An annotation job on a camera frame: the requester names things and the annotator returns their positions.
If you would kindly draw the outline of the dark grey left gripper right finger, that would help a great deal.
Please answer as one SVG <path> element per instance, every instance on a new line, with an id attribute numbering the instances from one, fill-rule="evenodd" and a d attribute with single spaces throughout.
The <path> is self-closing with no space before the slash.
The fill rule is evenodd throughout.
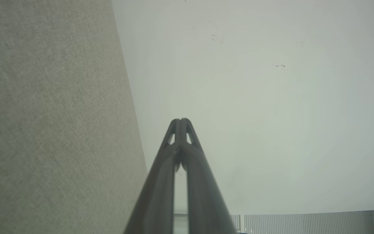
<path id="1" fill-rule="evenodd" d="M 189 234 L 236 234 L 191 121 L 181 119 L 182 165 L 187 172 Z"/>

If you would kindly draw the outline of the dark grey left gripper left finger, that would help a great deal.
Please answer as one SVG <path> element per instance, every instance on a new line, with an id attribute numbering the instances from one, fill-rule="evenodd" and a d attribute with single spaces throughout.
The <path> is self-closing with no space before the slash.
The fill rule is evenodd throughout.
<path id="1" fill-rule="evenodd" d="M 124 234 L 173 234 L 177 137 L 180 119 L 169 124 Z"/>

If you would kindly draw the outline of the white ribbed panel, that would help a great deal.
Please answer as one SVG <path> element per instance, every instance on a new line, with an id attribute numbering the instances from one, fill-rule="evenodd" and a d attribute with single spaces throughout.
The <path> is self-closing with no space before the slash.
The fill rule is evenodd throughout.
<path id="1" fill-rule="evenodd" d="M 237 234 L 374 234 L 374 210 L 231 215 Z"/>

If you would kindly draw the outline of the beige grey fabric sofa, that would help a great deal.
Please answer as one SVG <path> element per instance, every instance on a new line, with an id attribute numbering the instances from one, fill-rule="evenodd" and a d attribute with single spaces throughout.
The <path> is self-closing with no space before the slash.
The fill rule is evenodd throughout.
<path id="1" fill-rule="evenodd" d="M 0 234 L 123 234 L 146 175 L 112 0 L 0 0 Z"/>

